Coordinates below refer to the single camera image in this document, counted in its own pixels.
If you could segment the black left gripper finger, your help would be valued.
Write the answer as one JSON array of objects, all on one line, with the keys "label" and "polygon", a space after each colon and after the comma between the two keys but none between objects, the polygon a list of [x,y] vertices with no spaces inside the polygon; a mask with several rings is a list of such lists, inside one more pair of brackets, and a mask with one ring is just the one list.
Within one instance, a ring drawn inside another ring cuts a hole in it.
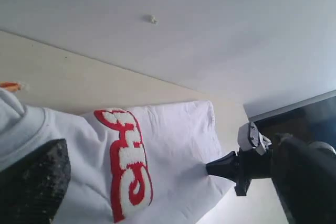
[{"label": "black left gripper finger", "polygon": [[52,223],[70,176],[65,139],[49,141],[1,171],[1,223]]}]

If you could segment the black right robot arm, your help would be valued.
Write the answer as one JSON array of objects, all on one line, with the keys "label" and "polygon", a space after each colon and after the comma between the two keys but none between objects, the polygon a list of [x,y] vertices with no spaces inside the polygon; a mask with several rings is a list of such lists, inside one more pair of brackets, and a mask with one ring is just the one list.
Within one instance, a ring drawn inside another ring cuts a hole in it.
[{"label": "black right robot arm", "polygon": [[232,151],[206,164],[207,173],[235,182],[237,196],[252,180],[270,178],[289,223],[335,223],[335,156],[290,134],[277,138],[264,154]]}]

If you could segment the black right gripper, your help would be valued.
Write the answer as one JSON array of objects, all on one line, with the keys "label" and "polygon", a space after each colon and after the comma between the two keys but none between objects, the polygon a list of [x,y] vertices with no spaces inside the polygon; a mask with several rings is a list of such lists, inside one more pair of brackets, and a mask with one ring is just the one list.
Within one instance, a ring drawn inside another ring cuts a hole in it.
[{"label": "black right gripper", "polygon": [[224,157],[207,163],[206,171],[209,175],[236,181],[236,195],[245,197],[252,180],[271,177],[272,156],[272,148],[263,155],[256,150],[243,151],[240,148],[237,154],[231,151]]}]

